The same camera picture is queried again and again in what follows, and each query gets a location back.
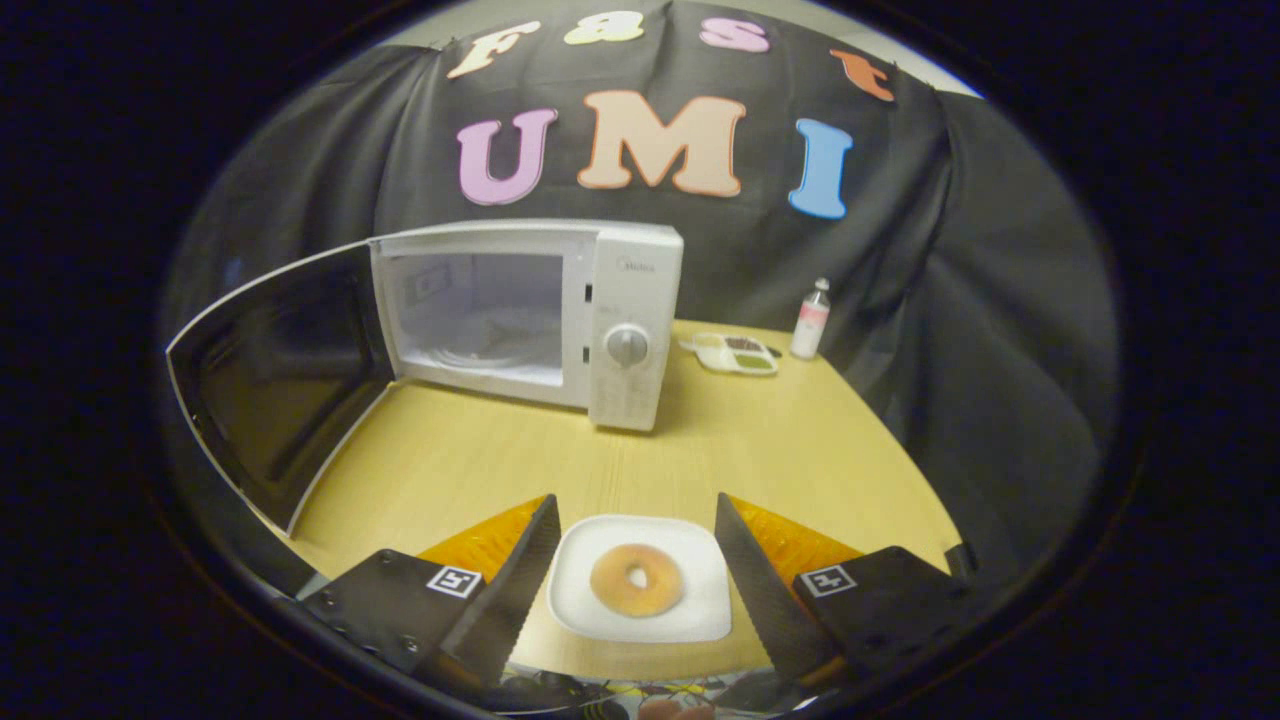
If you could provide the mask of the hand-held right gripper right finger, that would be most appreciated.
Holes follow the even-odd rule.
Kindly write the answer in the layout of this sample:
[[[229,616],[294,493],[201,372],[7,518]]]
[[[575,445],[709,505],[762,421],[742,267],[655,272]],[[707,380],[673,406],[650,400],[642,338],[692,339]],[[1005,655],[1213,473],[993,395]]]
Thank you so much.
[[[869,553],[719,493],[714,538],[778,675],[806,688],[924,659],[977,615],[977,588],[901,546]]]

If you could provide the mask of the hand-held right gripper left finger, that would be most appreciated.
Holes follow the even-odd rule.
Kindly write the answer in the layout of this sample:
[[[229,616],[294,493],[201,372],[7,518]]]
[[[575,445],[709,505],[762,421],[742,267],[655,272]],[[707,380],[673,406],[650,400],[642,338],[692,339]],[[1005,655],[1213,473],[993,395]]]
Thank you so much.
[[[417,555],[378,550],[301,603],[357,650],[461,693],[498,684],[561,542],[554,495]]]

